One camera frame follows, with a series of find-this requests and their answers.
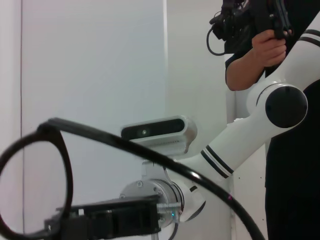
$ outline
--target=white panel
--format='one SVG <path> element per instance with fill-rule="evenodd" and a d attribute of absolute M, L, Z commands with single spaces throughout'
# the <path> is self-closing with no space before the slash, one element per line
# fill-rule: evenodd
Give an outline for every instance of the white panel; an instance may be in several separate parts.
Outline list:
<path fill-rule="evenodd" d="M 0 0 L 0 153 L 20 137 L 20 52 L 21 1 Z M 22 156 L 14 160 L 0 179 L 0 211 L 3 220 L 21 232 Z"/>
<path fill-rule="evenodd" d="M 198 128 L 188 156 L 198 154 L 227 125 L 224 57 L 209 53 L 209 20 L 221 10 L 222 0 L 168 0 L 168 95 L 166 115 L 186 115 Z M 223 41 L 211 36 L 211 47 L 223 51 Z M 202 213 L 180 224 L 177 240 L 229 240 L 230 209 L 217 197 L 207 199 Z"/>
<path fill-rule="evenodd" d="M 114 134 L 123 125 L 163 118 L 163 1 L 24 1 L 22 62 L 24 135 L 51 117 Z M 141 161 L 133 156 L 63 136 L 73 169 L 73 204 L 117 198 L 141 177 Z M 25 156 L 25 205 L 35 210 L 28 188 L 40 169 L 32 157 Z"/>
<path fill-rule="evenodd" d="M 266 147 L 263 145 L 233 174 L 234 197 L 251 215 L 268 239 L 265 212 Z M 236 240 L 251 239 L 242 221 L 235 219 Z"/>

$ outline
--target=screw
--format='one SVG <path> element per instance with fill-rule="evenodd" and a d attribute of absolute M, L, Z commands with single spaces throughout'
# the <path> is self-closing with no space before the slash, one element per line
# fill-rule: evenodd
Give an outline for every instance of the screw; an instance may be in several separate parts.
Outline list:
<path fill-rule="evenodd" d="M 137 181 L 136 185 L 138 186 L 138 188 L 142 188 L 142 186 L 144 185 L 142 181 Z"/>

